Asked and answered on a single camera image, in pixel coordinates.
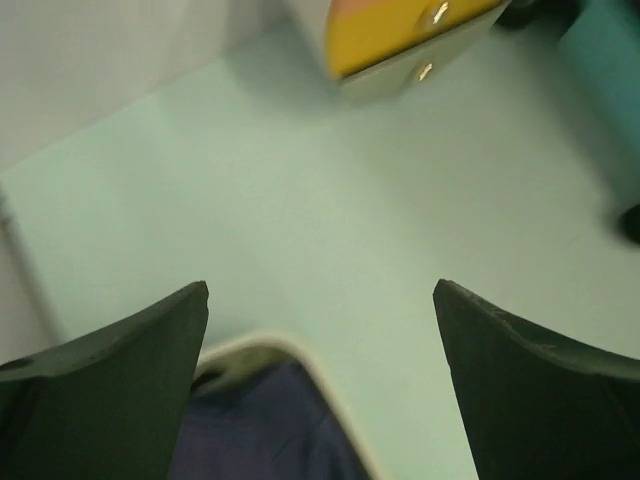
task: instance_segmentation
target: white wall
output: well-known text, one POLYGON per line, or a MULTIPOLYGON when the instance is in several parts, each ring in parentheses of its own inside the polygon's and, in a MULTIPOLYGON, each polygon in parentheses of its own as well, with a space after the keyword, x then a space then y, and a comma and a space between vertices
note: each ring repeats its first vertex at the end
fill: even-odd
POLYGON ((5 0, 0 170, 281 15, 279 0, 5 0))

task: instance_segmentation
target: yellow drawer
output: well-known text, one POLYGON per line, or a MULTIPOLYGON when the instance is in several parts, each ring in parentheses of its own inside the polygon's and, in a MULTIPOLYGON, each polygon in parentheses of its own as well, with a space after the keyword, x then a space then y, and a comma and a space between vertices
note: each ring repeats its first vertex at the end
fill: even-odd
POLYGON ((335 78, 362 70, 503 0, 334 0, 327 62, 335 78))

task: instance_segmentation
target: blue fabric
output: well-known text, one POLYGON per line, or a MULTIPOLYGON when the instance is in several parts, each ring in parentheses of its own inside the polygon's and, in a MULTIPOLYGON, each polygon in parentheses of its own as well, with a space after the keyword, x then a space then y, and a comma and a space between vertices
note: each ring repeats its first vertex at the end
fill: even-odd
POLYGON ((304 369, 283 364, 224 394, 194 399, 169 480, 365 480, 304 369))

